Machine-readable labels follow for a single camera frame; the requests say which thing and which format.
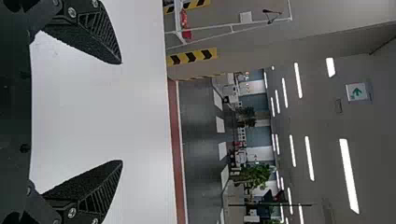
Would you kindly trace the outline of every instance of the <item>fluorescent light panel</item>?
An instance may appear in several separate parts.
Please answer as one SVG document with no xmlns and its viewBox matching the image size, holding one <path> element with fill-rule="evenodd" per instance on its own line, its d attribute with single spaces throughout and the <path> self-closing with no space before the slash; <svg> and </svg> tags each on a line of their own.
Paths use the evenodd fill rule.
<svg viewBox="0 0 396 224">
<path fill-rule="evenodd" d="M 308 159 L 308 169 L 309 169 L 309 177 L 312 181 L 315 181 L 315 173 L 314 173 L 314 165 L 312 164 L 312 153 L 311 153 L 311 144 L 309 143 L 309 137 L 305 137 L 305 148 L 306 148 L 306 157 Z"/>
<path fill-rule="evenodd" d="M 265 83 L 265 89 L 268 89 L 268 81 L 267 81 L 267 73 L 264 72 L 264 83 Z"/>
<path fill-rule="evenodd" d="M 285 78 L 282 77 L 282 87 L 283 87 L 283 97 L 285 98 L 285 107 L 289 107 L 289 101 L 288 101 L 288 93 L 286 91 L 286 82 Z"/>
<path fill-rule="evenodd" d="M 276 183 L 277 183 L 277 187 L 280 189 L 279 171 L 276 171 Z"/>
<path fill-rule="evenodd" d="M 291 206 L 293 204 L 293 201 L 291 199 L 291 190 L 290 190 L 290 188 L 288 188 L 288 198 L 289 198 L 289 205 L 290 205 L 290 213 L 293 215 L 293 206 Z"/>
<path fill-rule="evenodd" d="M 271 134 L 271 136 L 273 138 L 273 149 L 274 149 L 274 151 L 276 151 L 276 142 L 275 142 L 274 134 Z"/>
<path fill-rule="evenodd" d="M 280 114 L 279 95 L 277 94 L 277 91 L 275 91 L 275 98 L 276 98 L 277 114 Z"/>
<path fill-rule="evenodd" d="M 277 155 L 280 155 L 279 138 L 277 137 L 277 134 L 275 135 L 275 139 L 276 139 L 276 151 L 277 151 Z"/>
<path fill-rule="evenodd" d="M 280 206 L 280 223 L 285 223 L 285 215 L 283 214 L 282 206 Z"/>
<path fill-rule="evenodd" d="M 293 135 L 289 135 L 289 139 L 290 139 L 290 150 L 291 150 L 291 162 L 293 163 L 294 167 L 297 167 L 296 155 L 295 155 L 295 152 L 294 152 Z"/>
<path fill-rule="evenodd" d="M 298 206 L 298 210 L 300 212 L 300 224 L 304 224 L 304 213 L 303 207 L 301 205 Z"/>
<path fill-rule="evenodd" d="M 285 190 L 285 183 L 283 182 L 283 177 L 280 177 L 280 187 L 282 190 Z"/>
<path fill-rule="evenodd" d="M 294 72 L 296 74 L 298 96 L 301 99 L 303 98 L 303 89 L 301 88 L 300 69 L 297 63 L 294 64 Z"/>
<path fill-rule="evenodd" d="M 273 118 L 275 117 L 275 107 L 274 107 L 274 98 L 271 97 L 271 107 L 272 107 L 272 114 Z"/>
<path fill-rule="evenodd" d="M 346 139 L 340 139 L 341 156 L 343 157 L 344 172 L 346 175 L 346 189 L 349 198 L 350 209 L 359 213 L 358 195 L 356 193 L 355 180 L 353 177 L 352 163 L 350 161 L 349 146 Z"/>
<path fill-rule="evenodd" d="M 329 77 L 333 77 L 335 75 L 334 58 L 327 58 L 326 64 Z"/>
</svg>

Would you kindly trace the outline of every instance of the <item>hazard stripe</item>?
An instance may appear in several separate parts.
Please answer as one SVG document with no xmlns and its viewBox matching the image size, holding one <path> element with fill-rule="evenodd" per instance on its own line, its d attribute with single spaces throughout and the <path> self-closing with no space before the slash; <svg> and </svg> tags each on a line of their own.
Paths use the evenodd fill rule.
<svg viewBox="0 0 396 224">
<path fill-rule="evenodd" d="M 188 3 L 183 4 L 183 8 L 186 10 L 195 9 L 198 7 L 207 7 L 211 3 L 211 0 L 191 0 Z M 163 15 L 168 15 L 175 12 L 175 7 L 168 6 L 163 8 Z"/>
<path fill-rule="evenodd" d="M 199 49 L 190 52 L 184 52 L 166 57 L 166 64 L 168 67 L 185 64 L 196 63 L 199 61 L 208 61 L 218 58 L 218 49 Z"/>
</svg>

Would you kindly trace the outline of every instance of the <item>white wall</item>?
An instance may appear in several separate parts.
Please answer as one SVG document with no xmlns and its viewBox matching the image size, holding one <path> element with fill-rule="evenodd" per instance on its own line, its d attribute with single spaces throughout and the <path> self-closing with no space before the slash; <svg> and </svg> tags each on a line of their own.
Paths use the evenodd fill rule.
<svg viewBox="0 0 396 224">
<path fill-rule="evenodd" d="M 124 168 L 105 224 L 176 223 L 162 5 L 105 5 L 122 65 L 100 62 L 43 33 L 31 46 L 30 177 L 43 192 L 121 159 Z"/>
<path fill-rule="evenodd" d="M 251 161 L 257 155 L 257 161 L 273 161 L 274 150 L 273 147 L 247 147 L 247 157 Z"/>
<path fill-rule="evenodd" d="M 262 197 L 264 196 L 268 190 L 272 191 L 273 196 L 276 196 L 277 193 L 279 192 L 279 189 L 277 188 L 277 183 L 276 180 L 270 180 L 265 182 L 266 189 L 260 189 L 260 187 L 256 188 L 253 190 L 253 196 L 259 196 Z"/>
<path fill-rule="evenodd" d="M 239 90 L 241 96 L 265 93 L 264 80 L 241 82 Z"/>
<path fill-rule="evenodd" d="M 270 119 L 257 119 L 254 127 L 268 127 L 271 126 Z"/>
</svg>

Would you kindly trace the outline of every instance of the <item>screw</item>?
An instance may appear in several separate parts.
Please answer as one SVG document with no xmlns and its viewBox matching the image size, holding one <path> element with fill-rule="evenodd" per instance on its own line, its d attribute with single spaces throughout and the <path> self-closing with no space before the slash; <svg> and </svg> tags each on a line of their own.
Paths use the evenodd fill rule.
<svg viewBox="0 0 396 224">
<path fill-rule="evenodd" d="M 73 217 L 76 216 L 76 213 L 77 213 L 77 209 L 76 208 L 70 208 L 69 213 L 67 214 L 67 216 L 69 218 L 73 218 Z"/>
<path fill-rule="evenodd" d="M 69 9 L 67 9 L 67 12 L 69 13 L 69 16 L 71 18 L 75 18 L 77 16 L 77 12 L 75 9 L 73 9 L 72 7 L 70 7 Z"/>
<path fill-rule="evenodd" d="M 99 2 L 98 2 L 98 0 L 92 0 L 92 5 L 93 5 L 94 7 L 99 7 Z"/>
<path fill-rule="evenodd" d="M 28 153 L 28 152 L 30 152 L 31 149 L 32 148 L 28 144 L 23 144 L 20 147 L 20 152 L 21 153 Z"/>
</svg>

